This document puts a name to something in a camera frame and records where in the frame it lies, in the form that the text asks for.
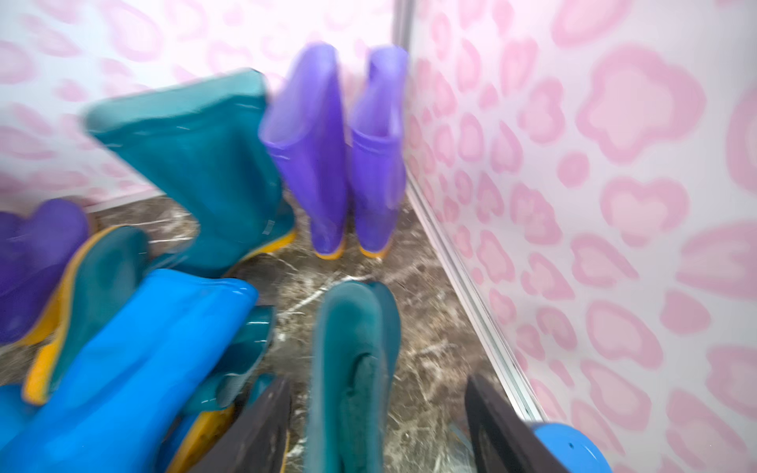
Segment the purple rain boot small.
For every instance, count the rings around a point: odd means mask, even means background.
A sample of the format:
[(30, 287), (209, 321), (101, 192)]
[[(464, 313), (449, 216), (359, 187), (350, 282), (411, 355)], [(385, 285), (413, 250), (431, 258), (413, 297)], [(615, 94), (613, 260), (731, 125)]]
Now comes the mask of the purple rain boot small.
[(335, 47), (312, 43), (301, 51), (258, 136), (310, 219), (313, 250), (322, 259), (339, 258), (349, 189)]
[(406, 189), (402, 158), (403, 98), (408, 53), (396, 45), (375, 48), (368, 77), (350, 115), (350, 166), (355, 230), (362, 254), (388, 252)]

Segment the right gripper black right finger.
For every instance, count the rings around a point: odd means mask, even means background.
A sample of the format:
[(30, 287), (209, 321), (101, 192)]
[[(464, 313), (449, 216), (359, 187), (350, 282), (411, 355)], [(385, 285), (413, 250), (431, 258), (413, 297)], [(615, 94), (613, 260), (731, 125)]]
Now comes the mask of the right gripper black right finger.
[(479, 472), (567, 473), (481, 374), (468, 377), (464, 405)]

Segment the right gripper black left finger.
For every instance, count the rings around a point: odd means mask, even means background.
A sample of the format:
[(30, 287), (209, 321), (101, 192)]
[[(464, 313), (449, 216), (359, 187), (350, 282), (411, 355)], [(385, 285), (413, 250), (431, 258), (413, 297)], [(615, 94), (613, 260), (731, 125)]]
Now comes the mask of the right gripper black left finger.
[(286, 469), (292, 390), (285, 376), (261, 376), (229, 431), (191, 470), (280, 473)]

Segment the large purple boot back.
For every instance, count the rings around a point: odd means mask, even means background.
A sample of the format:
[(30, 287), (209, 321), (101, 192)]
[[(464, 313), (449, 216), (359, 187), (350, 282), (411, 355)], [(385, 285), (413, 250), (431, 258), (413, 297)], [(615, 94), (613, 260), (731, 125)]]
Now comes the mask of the large purple boot back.
[(88, 215), (76, 202), (51, 199), (30, 216), (1, 213), (1, 343), (45, 339), (45, 308), (63, 272), (90, 236)]

